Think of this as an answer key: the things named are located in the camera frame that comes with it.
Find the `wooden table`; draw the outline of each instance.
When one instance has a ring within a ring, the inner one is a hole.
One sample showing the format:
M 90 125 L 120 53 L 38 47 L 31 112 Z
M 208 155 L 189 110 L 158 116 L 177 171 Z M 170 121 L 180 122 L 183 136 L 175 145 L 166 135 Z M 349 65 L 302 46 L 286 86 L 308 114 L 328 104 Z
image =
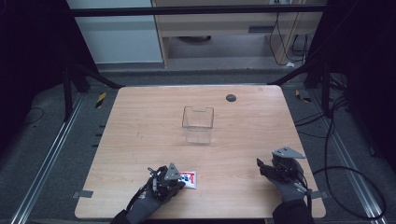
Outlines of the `wooden table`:
M 181 125 L 189 105 L 214 108 L 209 145 L 186 142 Z M 197 189 L 183 189 L 151 218 L 272 217 L 281 201 L 256 158 L 271 164 L 272 150 L 283 146 L 304 154 L 278 86 L 122 88 L 84 186 L 93 195 L 79 198 L 76 216 L 114 217 L 146 183 L 148 167 L 173 162 L 180 172 L 197 172 Z M 317 189 L 308 161 L 299 162 Z M 313 216 L 324 215 L 322 200 L 313 200 Z

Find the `black pole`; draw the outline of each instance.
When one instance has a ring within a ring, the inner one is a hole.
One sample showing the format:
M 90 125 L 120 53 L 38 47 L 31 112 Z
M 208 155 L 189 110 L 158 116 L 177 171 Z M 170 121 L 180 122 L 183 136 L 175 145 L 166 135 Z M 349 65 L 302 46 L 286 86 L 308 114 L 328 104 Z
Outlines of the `black pole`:
M 251 6 L 198 6 L 198 7 L 125 7 L 87 8 L 47 12 L 51 16 L 73 17 L 147 16 L 183 14 L 224 14 L 224 13 L 277 13 L 277 12 L 320 12 L 333 10 L 326 4 L 315 5 L 251 5 Z

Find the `clear plastic box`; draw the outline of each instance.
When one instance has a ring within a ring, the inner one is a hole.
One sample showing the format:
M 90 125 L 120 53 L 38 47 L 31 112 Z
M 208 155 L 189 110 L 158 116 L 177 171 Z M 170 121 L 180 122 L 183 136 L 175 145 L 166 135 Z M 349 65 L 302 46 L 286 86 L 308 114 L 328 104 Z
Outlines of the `clear plastic box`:
M 213 129 L 214 108 L 185 106 L 183 130 L 189 143 L 209 144 Z

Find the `table surface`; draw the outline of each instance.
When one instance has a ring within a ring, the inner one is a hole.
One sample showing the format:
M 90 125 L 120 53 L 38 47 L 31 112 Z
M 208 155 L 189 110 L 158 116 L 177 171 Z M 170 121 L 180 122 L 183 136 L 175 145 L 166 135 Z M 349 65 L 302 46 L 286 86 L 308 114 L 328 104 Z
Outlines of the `table surface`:
M 185 106 L 214 108 L 209 145 L 186 142 Z M 272 150 L 284 146 L 304 154 L 278 86 L 122 88 L 84 185 L 93 195 L 78 199 L 76 216 L 114 217 L 147 182 L 148 167 L 173 162 L 180 172 L 196 171 L 197 189 L 183 189 L 151 218 L 272 217 L 281 201 L 256 159 L 272 164 Z M 299 163 L 316 190 L 308 160 Z M 313 216 L 324 215 L 323 201 L 314 199 Z

